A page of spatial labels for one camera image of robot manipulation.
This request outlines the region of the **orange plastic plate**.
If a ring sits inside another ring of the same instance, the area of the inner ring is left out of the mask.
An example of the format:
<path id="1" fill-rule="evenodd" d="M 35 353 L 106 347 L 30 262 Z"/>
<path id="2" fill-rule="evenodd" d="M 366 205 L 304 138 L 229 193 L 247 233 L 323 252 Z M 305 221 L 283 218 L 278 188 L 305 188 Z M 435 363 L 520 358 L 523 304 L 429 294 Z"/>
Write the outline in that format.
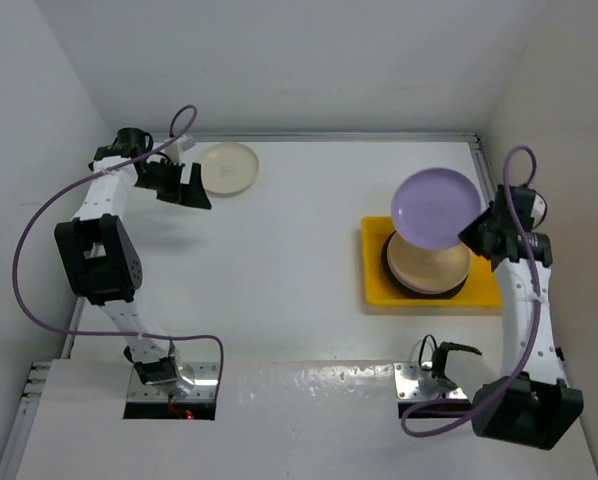
<path id="1" fill-rule="evenodd" d="M 471 253 L 463 244 L 445 250 L 421 249 L 394 234 L 388 242 L 387 261 L 393 275 L 408 288 L 441 293 L 467 279 Z"/>

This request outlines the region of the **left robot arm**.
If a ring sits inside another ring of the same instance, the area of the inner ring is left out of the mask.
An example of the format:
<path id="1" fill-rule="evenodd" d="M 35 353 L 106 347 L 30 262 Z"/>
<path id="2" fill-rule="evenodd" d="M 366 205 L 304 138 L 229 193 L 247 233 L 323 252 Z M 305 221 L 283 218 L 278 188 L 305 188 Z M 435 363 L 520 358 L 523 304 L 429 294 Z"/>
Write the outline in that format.
<path id="1" fill-rule="evenodd" d="M 154 191 L 162 202 L 210 209 L 200 165 L 192 165 L 188 182 L 181 180 L 182 157 L 193 144 L 183 136 L 150 161 L 145 155 L 154 146 L 152 136 L 138 128 L 119 130 L 112 144 L 95 152 L 89 167 L 97 177 L 82 205 L 54 230 L 73 292 L 99 307 L 124 334 L 124 355 L 141 383 L 175 398 L 192 392 L 194 371 L 180 360 L 174 341 L 139 309 L 143 267 L 122 216 L 135 187 Z"/>

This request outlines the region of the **pink plastic plate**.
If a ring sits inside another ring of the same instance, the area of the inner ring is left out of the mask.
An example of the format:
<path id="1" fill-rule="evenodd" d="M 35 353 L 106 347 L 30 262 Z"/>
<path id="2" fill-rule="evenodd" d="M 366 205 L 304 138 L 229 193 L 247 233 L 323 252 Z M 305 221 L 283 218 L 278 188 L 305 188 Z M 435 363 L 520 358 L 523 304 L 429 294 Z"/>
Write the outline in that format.
<path id="1" fill-rule="evenodd" d="M 463 289 L 465 283 L 467 282 L 467 278 L 465 278 L 463 281 L 461 281 L 456 286 L 446 289 L 446 290 L 443 290 L 443 291 L 439 291 L 439 292 L 430 292 L 430 291 L 414 289 L 411 286 L 403 284 L 397 278 L 397 276 L 393 273 L 393 271 L 390 268 L 389 261 L 388 261 L 388 254 L 385 251 L 382 252 L 381 262 L 382 262 L 383 274 L 387 278 L 388 283 L 392 287 L 397 289 L 400 293 L 402 293 L 403 295 L 405 295 L 406 297 L 409 297 L 409 298 L 414 298 L 414 299 L 428 299 L 428 298 L 430 298 L 430 299 L 450 299 L 450 298 L 453 298 L 454 296 L 456 296 Z"/>

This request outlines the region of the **metal base plate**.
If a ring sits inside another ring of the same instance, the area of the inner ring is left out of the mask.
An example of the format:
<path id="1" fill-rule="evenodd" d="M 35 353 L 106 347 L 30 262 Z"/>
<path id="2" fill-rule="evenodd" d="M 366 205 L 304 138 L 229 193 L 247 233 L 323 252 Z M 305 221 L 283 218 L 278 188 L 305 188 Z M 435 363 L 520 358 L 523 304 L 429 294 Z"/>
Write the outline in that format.
<path id="1" fill-rule="evenodd" d="M 182 384 L 175 387 L 145 385 L 132 369 L 127 388 L 128 403 L 212 403 L 216 397 L 219 366 L 213 362 L 184 363 Z"/>
<path id="2" fill-rule="evenodd" d="M 395 362 L 393 364 L 396 396 L 400 402 L 420 402 L 434 399 L 461 400 L 468 397 L 458 386 L 450 387 L 431 376 L 431 362 Z"/>

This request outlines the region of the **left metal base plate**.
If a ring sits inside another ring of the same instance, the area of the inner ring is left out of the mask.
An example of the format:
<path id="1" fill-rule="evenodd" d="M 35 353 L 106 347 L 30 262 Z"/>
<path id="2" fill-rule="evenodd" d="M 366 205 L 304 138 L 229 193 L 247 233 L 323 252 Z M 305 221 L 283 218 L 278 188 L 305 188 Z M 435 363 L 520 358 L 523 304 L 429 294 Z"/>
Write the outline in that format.
<path id="1" fill-rule="evenodd" d="M 128 403 L 212 403 L 216 397 L 219 366 L 213 362 L 184 363 L 182 384 L 175 387 L 145 385 L 132 369 L 127 388 Z"/>

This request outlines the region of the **purple plastic plate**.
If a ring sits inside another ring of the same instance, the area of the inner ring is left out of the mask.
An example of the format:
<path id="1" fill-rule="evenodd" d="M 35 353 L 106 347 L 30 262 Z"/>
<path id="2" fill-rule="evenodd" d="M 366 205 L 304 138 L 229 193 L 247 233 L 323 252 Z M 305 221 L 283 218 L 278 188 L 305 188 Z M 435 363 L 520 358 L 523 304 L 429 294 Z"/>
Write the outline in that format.
<path id="1" fill-rule="evenodd" d="M 447 250 L 482 212 L 478 189 L 448 168 L 421 170 L 402 182 L 391 200 L 391 220 L 407 243 L 425 250 Z"/>

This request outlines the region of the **yellow plastic bin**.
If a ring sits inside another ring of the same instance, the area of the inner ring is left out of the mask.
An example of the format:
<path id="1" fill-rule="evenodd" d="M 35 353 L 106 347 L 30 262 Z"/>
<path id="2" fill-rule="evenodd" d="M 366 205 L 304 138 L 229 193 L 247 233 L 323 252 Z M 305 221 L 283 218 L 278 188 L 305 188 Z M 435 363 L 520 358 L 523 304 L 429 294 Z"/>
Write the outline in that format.
<path id="1" fill-rule="evenodd" d="M 388 216 L 366 216 L 361 220 L 361 262 L 366 303 L 378 308 L 487 309 L 501 307 L 499 290 L 490 263 L 471 254 L 471 267 L 464 288 L 449 300 L 397 299 L 388 292 L 381 272 L 381 250 L 394 232 Z"/>

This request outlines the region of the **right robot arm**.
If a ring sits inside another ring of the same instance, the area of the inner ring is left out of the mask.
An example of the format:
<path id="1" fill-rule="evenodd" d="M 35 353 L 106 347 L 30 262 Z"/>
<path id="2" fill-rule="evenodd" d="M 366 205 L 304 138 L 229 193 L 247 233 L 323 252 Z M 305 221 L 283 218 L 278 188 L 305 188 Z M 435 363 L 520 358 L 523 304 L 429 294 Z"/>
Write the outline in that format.
<path id="1" fill-rule="evenodd" d="M 460 233 L 473 253 L 489 261 L 498 286 L 502 364 L 494 373 L 477 348 L 443 342 L 430 373 L 468 396 L 477 436 L 541 450 L 557 444 L 584 406 L 582 392 L 567 383 L 553 338 L 551 242 L 534 230 L 546 212 L 536 191 L 500 186 L 486 211 Z"/>

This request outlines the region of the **cream plastic plate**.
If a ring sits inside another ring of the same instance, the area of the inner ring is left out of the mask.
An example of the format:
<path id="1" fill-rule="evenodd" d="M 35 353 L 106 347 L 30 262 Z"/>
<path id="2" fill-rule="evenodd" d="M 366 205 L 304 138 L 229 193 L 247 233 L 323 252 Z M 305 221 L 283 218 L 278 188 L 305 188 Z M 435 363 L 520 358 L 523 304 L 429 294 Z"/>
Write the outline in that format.
<path id="1" fill-rule="evenodd" d="M 257 180 L 260 161 L 248 146 L 236 142 L 219 143 L 198 157 L 201 178 L 207 192 L 220 196 L 247 190 Z"/>

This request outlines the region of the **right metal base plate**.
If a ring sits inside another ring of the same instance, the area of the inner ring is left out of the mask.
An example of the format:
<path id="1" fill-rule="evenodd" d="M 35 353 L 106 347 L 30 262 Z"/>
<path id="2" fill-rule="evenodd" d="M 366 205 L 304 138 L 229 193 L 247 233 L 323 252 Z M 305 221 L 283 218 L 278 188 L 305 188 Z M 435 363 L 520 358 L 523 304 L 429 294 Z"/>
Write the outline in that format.
<path id="1" fill-rule="evenodd" d="M 431 362 L 395 362 L 393 364 L 396 396 L 400 402 L 420 402 L 434 399 L 461 400 L 468 397 L 458 386 L 450 387 L 431 376 Z"/>

